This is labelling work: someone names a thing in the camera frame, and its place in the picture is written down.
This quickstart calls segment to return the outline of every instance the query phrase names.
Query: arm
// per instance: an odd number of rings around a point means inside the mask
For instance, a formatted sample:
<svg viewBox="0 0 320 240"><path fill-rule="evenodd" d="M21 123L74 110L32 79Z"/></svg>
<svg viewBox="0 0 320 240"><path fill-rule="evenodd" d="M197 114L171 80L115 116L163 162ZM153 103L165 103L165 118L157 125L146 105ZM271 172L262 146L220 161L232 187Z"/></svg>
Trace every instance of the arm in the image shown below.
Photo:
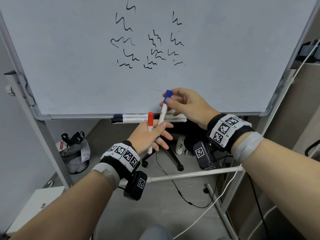
<svg viewBox="0 0 320 240"><path fill-rule="evenodd" d="M219 114L195 91L175 88L172 94L176 96L166 99L168 107L203 129ZM238 138L232 153L250 133ZM263 139L242 166L306 238L319 238L320 162Z"/></svg>
<svg viewBox="0 0 320 240"><path fill-rule="evenodd" d="M130 135L128 141L137 154L141 154L151 145L156 151L159 150L159 145L168 149L169 146L161 138L156 138L162 135L172 140L172 136L165 131L166 128L172 127L171 123L163 122L149 132L147 123L141 123ZM119 171L117 173L120 178L124 174ZM110 183L102 173L96 170L91 171L27 222L11 239L89 240L110 200L113 192L112 185L112 182Z"/></svg>

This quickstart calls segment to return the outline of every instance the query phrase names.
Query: chair wheel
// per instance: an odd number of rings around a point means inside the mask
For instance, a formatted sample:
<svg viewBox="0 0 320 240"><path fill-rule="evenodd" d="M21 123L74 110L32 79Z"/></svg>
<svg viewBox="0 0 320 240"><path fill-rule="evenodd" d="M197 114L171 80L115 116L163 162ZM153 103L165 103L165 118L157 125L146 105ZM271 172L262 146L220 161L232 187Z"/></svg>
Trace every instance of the chair wheel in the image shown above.
<svg viewBox="0 0 320 240"><path fill-rule="evenodd" d="M182 172L183 170L184 170L183 165L182 164L178 165L178 171Z"/></svg>
<svg viewBox="0 0 320 240"><path fill-rule="evenodd" d="M147 162L147 161L144 161L144 162L142 163L142 167L146 168L147 166L148 166L148 162Z"/></svg>

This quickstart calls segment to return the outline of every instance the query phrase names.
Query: black electronic device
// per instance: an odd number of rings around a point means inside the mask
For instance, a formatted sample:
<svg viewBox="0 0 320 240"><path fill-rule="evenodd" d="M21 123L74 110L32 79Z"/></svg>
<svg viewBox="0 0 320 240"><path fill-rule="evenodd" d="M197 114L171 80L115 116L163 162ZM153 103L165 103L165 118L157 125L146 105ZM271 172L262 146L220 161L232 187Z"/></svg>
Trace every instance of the black electronic device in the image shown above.
<svg viewBox="0 0 320 240"><path fill-rule="evenodd" d="M134 171L124 189L123 196L131 200L139 200L146 185L147 178L144 172Z"/></svg>
<svg viewBox="0 0 320 240"><path fill-rule="evenodd" d="M197 158L199 167L202 170L212 170L216 168L216 158L213 155L213 148L210 147L209 143L203 143L203 141L199 141L194 144L193 151L195 153L195 157Z"/></svg>

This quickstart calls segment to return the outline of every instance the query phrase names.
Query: gray pants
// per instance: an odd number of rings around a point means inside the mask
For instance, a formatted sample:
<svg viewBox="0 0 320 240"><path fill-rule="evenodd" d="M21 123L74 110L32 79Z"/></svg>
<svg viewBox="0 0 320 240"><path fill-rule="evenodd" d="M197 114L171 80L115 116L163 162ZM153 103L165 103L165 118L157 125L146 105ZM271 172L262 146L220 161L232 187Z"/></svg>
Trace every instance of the gray pants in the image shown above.
<svg viewBox="0 0 320 240"><path fill-rule="evenodd" d="M173 240L170 232L159 224L148 227L139 240ZM222 237L218 240L229 240L230 238Z"/></svg>

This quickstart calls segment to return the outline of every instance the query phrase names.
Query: white sneaker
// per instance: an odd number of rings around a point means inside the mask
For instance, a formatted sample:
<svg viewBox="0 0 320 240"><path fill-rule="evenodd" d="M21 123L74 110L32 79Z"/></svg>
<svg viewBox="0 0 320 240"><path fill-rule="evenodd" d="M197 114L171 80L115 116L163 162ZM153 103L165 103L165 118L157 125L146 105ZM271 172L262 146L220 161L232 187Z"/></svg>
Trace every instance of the white sneaker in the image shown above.
<svg viewBox="0 0 320 240"><path fill-rule="evenodd" d="M186 147L184 146L184 139L186 138L186 136L179 136L178 138L178 142L176 145L176 154L177 155L182 155L184 153L184 151L187 151Z"/></svg>

